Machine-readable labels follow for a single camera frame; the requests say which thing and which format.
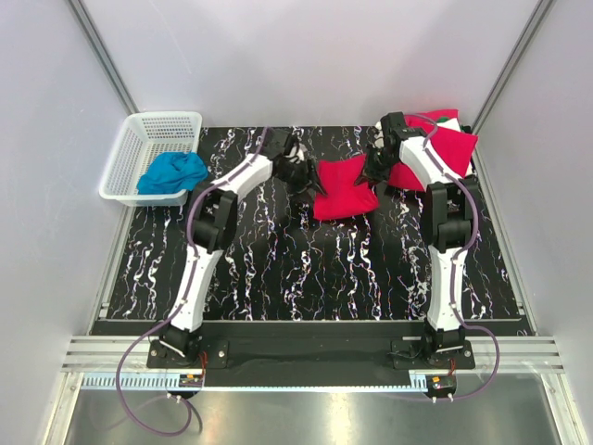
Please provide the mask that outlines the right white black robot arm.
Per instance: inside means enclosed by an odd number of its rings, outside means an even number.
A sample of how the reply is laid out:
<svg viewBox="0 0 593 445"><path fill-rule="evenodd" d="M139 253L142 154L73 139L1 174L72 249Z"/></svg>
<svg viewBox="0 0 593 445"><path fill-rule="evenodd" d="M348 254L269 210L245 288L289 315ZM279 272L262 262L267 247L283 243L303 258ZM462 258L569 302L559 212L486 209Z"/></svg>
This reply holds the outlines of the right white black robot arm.
<svg viewBox="0 0 593 445"><path fill-rule="evenodd" d="M438 125L426 132L407 124L402 112L390 112L375 125L374 141L355 185L378 184L389 179L402 163L424 189L421 233L431 260L431 298L421 339L410 351L394 351L395 360L449 368L464 354L466 327L462 317L462 281L468 250L478 232L473 193L477 182L455 173L433 148Z"/></svg>

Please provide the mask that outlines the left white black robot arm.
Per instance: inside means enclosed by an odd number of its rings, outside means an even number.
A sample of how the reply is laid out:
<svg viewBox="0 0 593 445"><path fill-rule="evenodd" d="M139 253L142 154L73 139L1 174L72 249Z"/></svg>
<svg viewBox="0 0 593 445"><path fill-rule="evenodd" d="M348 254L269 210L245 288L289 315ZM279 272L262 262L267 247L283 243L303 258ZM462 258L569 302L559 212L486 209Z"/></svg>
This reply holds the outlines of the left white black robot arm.
<svg viewBox="0 0 593 445"><path fill-rule="evenodd" d="M186 221L186 260L177 298L158 330L158 343L176 364L200 364L201 330L211 279L224 251L233 243L239 204L246 196L277 179L297 197L325 190L299 138L282 129L266 129L260 143L227 174L199 184Z"/></svg>

